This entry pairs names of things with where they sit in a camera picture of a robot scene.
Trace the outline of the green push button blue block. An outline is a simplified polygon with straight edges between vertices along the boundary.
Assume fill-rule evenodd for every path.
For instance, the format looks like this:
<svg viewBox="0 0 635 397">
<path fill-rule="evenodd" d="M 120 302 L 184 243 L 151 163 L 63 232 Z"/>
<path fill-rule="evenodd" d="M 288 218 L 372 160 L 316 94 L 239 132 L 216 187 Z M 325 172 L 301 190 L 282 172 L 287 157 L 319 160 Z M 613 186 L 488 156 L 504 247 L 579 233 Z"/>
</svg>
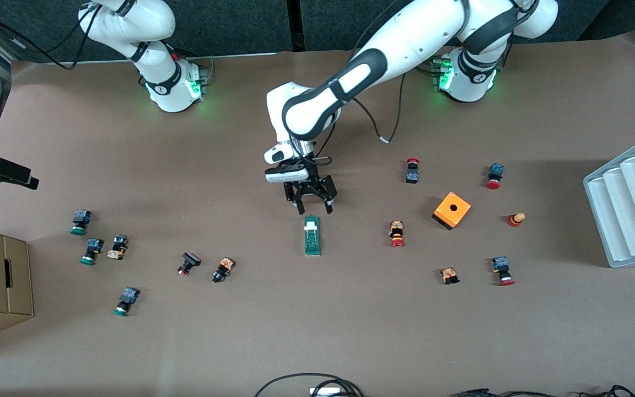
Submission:
<svg viewBox="0 0 635 397">
<path fill-rule="evenodd" d="M 85 209 L 75 211 L 72 219 L 73 226 L 69 232 L 78 236 L 86 235 L 92 215 L 92 212 Z"/>
<path fill-rule="evenodd" d="M 101 253 L 104 247 L 103 239 L 90 238 L 86 244 L 86 251 L 81 256 L 80 263 L 87 266 L 94 266 L 96 264 L 96 257 Z"/>
<path fill-rule="evenodd" d="M 126 287 L 121 296 L 120 302 L 114 309 L 114 314 L 118 316 L 127 316 L 131 307 L 136 303 L 140 291 L 135 287 Z"/>
</svg>

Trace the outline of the red push button blue block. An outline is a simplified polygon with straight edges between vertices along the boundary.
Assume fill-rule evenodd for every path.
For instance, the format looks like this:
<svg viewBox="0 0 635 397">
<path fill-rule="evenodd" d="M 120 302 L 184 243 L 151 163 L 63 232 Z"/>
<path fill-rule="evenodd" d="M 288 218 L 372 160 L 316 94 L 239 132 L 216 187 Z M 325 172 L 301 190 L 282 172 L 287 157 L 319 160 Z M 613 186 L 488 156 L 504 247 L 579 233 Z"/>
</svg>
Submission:
<svg viewBox="0 0 635 397">
<path fill-rule="evenodd" d="M 512 286 L 515 281 L 510 274 L 510 262 L 506 256 L 499 256 L 492 259 L 493 272 L 498 274 L 501 286 Z"/>
<path fill-rule="evenodd" d="M 501 180 L 504 174 L 504 165 L 499 163 L 494 163 L 489 168 L 487 172 L 487 182 L 485 184 L 486 188 L 491 190 L 496 190 L 501 187 Z"/>
</svg>

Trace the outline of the black selector switch orange block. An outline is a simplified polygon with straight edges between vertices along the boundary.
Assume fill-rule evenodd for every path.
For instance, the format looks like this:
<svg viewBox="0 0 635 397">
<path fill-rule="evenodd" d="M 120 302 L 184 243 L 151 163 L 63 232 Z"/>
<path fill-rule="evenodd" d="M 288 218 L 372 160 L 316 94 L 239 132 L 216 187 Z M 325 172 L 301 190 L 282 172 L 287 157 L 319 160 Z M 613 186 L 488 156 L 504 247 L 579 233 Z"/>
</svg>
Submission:
<svg viewBox="0 0 635 397">
<path fill-rule="evenodd" d="M 235 261 L 229 257 L 224 257 L 219 262 L 219 266 L 212 276 L 213 282 L 223 282 L 232 272 L 236 265 Z"/>
</svg>

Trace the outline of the orange button enclosure box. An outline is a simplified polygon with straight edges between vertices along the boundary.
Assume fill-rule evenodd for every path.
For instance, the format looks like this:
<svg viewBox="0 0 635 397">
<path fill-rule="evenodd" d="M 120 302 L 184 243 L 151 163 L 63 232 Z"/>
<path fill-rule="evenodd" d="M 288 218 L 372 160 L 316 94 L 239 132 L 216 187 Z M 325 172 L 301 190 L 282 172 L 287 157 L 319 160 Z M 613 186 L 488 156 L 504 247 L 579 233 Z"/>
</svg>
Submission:
<svg viewBox="0 0 635 397">
<path fill-rule="evenodd" d="M 441 203 L 434 209 L 432 219 L 441 224 L 443 228 L 452 230 L 462 222 L 462 219 L 470 209 L 471 204 L 469 202 L 451 191 L 444 196 Z"/>
</svg>

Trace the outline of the beige black switch block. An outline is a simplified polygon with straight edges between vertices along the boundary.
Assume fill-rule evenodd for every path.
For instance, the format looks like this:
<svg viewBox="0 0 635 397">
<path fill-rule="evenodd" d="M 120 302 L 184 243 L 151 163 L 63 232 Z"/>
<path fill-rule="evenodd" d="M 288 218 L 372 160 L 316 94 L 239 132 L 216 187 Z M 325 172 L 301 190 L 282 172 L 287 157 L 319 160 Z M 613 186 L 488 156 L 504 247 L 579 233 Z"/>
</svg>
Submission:
<svg viewBox="0 0 635 397">
<path fill-rule="evenodd" d="M 123 260 L 127 249 L 128 237 L 125 234 L 117 234 L 117 236 L 113 238 L 112 247 L 107 252 L 106 257 L 114 260 Z"/>
</svg>

